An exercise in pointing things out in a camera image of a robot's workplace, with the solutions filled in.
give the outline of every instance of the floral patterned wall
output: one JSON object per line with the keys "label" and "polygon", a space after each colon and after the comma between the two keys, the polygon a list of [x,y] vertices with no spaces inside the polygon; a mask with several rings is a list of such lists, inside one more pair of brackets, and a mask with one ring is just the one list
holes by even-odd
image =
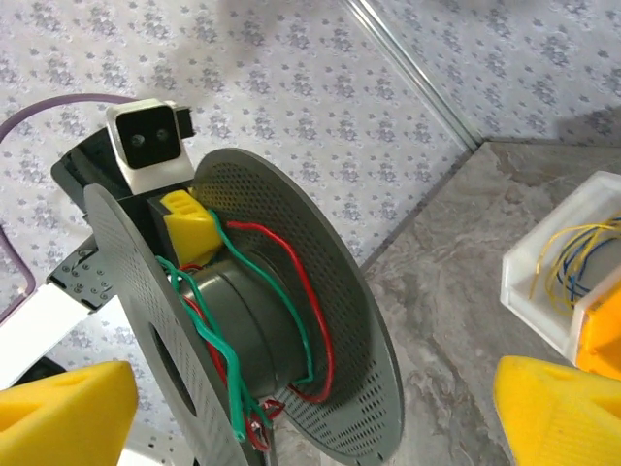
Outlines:
{"label": "floral patterned wall", "polygon": [[486,138],[621,145],[618,0],[372,0]]}
{"label": "floral patterned wall", "polygon": [[[335,1],[0,0],[0,111],[70,92],[193,108],[188,152],[241,147],[289,174],[362,263],[465,148]],[[0,148],[0,220],[39,280],[89,234],[49,168],[104,105],[30,118]],[[0,306],[21,279],[0,256]],[[133,363],[138,419],[176,429],[122,313],[90,317],[52,351],[68,368]]]}

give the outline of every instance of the perforated metal bracket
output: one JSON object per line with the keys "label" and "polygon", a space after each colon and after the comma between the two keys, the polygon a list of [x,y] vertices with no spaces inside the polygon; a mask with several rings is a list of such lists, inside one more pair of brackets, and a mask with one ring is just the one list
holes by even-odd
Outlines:
{"label": "perforated metal bracket", "polygon": [[47,282],[54,283],[91,312],[101,309],[115,295],[92,235],[49,274]]}

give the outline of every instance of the wire bundle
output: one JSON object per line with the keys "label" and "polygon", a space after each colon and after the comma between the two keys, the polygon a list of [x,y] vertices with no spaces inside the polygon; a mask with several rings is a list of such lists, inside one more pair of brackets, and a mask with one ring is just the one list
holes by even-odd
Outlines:
{"label": "wire bundle", "polygon": [[[302,384],[313,382],[315,374],[308,331],[305,328],[304,323],[302,322],[293,302],[278,285],[278,283],[267,272],[265,272],[255,263],[253,263],[245,255],[243,255],[237,248],[235,248],[235,246],[232,244],[232,242],[224,232],[222,224],[216,213],[214,211],[210,211],[210,213],[212,214],[215,221],[215,226],[218,234],[222,238],[222,241],[227,249],[229,249],[233,256],[236,257],[240,262],[242,262],[246,267],[258,274],[277,293],[289,313],[294,318],[300,332],[305,352],[307,354],[308,369],[307,376],[299,381],[296,381],[295,383]],[[279,244],[289,255],[289,258],[291,259],[296,269],[296,272],[298,273],[298,276],[302,282],[303,288],[307,293],[310,305],[317,319],[322,339],[325,345],[327,357],[326,377],[320,393],[318,393],[317,395],[307,395],[300,391],[298,388],[296,388],[293,384],[290,385],[289,388],[305,401],[311,403],[321,403],[325,401],[330,396],[332,383],[334,380],[334,348],[332,340],[330,338],[330,333],[328,330],[325,316],[323,315],[323,312],[321,311],[321,308],[319,306],[319,300],[314,290],[312,289],[311,282],[306,273],[306,270],[304,269],[304,266],[302,265],[300,258],[298,257],[295,250],[291,247],[291,245],[289,245],[281,237],[279,237],[263,225],[257,223],[242,223],[237,221],[229,221],[227,222],[227,227],[240,230],[258,231]],[[177,270],[177,268],[175,268],[175,266],[166,259],[158,257],[158,260],[171,276],[171,284],[173,285],[173,288],[177,293],[180,293],[180,281],[186,281],[192,289],[194,299],[190,299],[184,296],[180,296],[180,299],[185,309],[188,311],[190,317],[192,318],[192,321],[196,326],[199,335],[201,335],[201,337],[206,340],[208,351],[210,352],[210,356],[212,358],[215,369],[228,388],[229,403],[231,407],[231,426],[233,427],[236,438],[241,442],[245,440],[245,436],[247,435],[248,439],[256,449],[260,451],[268,451],[270,449],[270,445],[267,441],[265,429],[271,427],[271,421],[274,420],[283,411],[284,405],[277,400],[267,400],[262,404],[262,406],[260,406],[255,400],[250,397],[247,387],[242,380],[240,363],[237,355],[235,354],[234,350],[228,344],[226,344],[226,342],[224,342],[219,326],[212,317],[207,303],[201,295],[196,282],[191,277],[191,275],[187,273],[191,270],[200,270],[201,267],[198,265],[189,264],[182,267],[182,270]],[[224,360],[226,362],[226,369],[224,362],[222,361],[222,356],[224,357]],[[255,432],[261,433],[264,439],[263,442],[258,439]]]}
{"label": "wire bundle", "polygon": [[575,304],[591,291],[581,284],[589,258],[596,250],[621,237],[621,212],[602,223],[572,226],[553,235],[539,255],[531,284],[531,299],[539,279],[541,263],[547,252],[556,240],[571,232],[574,234],[552,261],[544,284],[553,308],[565,315],[571,314]]}

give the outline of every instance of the camera lens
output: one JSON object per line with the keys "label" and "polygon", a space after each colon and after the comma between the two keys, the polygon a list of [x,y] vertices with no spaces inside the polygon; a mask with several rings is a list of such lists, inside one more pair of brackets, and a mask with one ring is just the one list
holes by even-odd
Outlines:
{"label": "camera lens", "polygon": [[145,143],[145,136],[142,134],[135,134],[132,136],[132,146],[140,148]]}
{"label": "camera lens", "polygon": [[165,141],[168,141],[169,134],[168,134],[168,131],[166,131],[164,128],[158,129],[155,135],[157,136],[158,141],[162,143]]}

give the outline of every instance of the perforated disc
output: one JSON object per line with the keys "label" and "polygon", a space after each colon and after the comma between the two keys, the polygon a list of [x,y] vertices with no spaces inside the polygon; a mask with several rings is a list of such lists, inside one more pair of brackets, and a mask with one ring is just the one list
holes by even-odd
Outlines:
{"label": "perforated disc", "polygon": [[199,464],[259,466],[234,438],[226,388],[145,240],[106,189],[88,186],[84,199],[120,302]]}
{"label": "perforated disc", "polygon": [[[280,170],[244,150],[216,150],[198,167],[194,196],[223,221],[266,225],[297,251],[332,334],[336,356],[333,395],[315,405],[288,390],[278,395],[293,424],[317,447],[350,465],[388,458],[403,432],[403,389],[394,350],[377,303],[346,246],[323,214]],[[260,234],[230,230],[235,245],[262,257],[292,293],[315,342],[320,391],[324,347],[306,294],[288,255]]]}

